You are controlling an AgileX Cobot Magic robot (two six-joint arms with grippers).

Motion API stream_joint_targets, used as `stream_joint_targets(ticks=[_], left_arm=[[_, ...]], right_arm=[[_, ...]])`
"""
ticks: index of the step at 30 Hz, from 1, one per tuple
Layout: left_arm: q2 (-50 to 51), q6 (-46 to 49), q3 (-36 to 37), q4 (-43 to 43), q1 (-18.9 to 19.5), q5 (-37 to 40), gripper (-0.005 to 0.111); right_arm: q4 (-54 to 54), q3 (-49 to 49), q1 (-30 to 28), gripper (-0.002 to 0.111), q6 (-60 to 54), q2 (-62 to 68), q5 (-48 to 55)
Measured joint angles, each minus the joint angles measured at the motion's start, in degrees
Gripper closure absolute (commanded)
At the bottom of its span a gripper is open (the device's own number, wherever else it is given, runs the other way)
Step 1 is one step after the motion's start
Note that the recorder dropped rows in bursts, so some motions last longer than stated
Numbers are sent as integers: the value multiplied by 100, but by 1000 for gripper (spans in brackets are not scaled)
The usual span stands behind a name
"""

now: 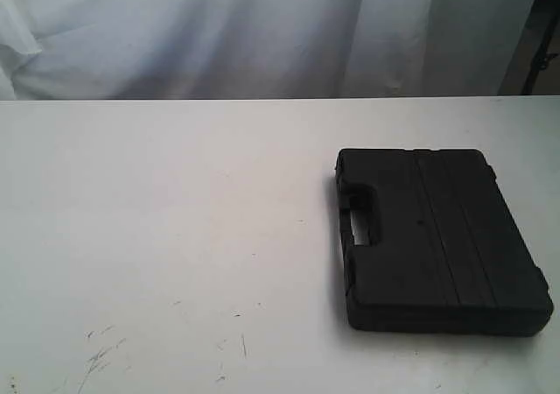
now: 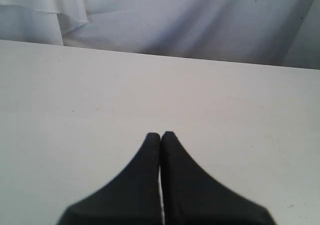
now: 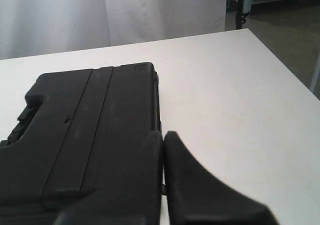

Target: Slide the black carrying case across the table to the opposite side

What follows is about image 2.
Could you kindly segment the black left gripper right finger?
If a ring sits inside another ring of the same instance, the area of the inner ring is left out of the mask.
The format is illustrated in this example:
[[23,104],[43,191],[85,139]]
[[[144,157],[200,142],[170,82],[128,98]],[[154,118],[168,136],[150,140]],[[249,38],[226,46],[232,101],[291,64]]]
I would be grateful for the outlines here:
[[167,225],[274,225],[268,210],[203,170],[172,131],[160,143],[160,177]]

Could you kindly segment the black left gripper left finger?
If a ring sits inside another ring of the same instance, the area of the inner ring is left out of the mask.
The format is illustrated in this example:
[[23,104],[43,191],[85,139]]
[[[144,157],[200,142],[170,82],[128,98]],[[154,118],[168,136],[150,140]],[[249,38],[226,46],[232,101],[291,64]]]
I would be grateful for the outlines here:
[[160,143],[159,134],[148,133],[127,166],[104,187],[70,205],[58,224],[162,224]]

